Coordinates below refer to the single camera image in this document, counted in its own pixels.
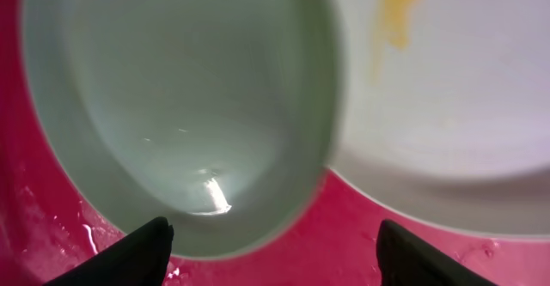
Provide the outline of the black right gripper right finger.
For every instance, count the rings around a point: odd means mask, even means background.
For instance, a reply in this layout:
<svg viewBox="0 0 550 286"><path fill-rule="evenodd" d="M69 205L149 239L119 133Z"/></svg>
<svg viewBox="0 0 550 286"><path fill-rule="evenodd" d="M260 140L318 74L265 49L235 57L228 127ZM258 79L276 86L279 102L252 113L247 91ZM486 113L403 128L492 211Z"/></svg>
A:
<svg viewBox="0 0 550 286"><path fill-rule="evenodd" d="M381 286L496 286L389 219L378 231L376 259Z"/></svg>

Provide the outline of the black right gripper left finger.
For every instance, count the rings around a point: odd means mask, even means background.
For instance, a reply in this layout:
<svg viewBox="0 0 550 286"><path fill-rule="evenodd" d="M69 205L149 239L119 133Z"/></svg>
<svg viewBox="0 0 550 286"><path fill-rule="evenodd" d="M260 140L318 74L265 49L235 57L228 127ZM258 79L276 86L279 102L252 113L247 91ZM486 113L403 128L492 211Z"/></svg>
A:
<svg viewBox="0 0 550 286"><path fill-rule="evenodd" d="M174 228L156 217L46 286L161 286Z"/></svg>

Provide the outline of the cream white plate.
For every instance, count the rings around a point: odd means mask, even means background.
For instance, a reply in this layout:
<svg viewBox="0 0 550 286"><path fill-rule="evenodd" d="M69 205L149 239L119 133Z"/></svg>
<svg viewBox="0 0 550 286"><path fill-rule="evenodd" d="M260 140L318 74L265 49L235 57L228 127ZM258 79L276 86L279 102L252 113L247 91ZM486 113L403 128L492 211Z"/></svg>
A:
<svg viewBox="0 0 550 286"><path fill-rule="evenodd" d="M549 236L549 0L334 0L344 93L329 163L367 198L457 232Z"/></svg>

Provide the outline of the light green plate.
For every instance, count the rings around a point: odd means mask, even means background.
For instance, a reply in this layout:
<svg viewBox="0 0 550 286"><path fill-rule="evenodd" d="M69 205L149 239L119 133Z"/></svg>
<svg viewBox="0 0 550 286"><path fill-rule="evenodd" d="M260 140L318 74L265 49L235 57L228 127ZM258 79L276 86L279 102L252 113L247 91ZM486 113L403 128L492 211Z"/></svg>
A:
<svg viewBox="0 0 550 286"><path fill-rule="evenodd" d="M333 0L21 0L27 86L70 182L129 233L227 259L317 193L339 98Z"/></svg>

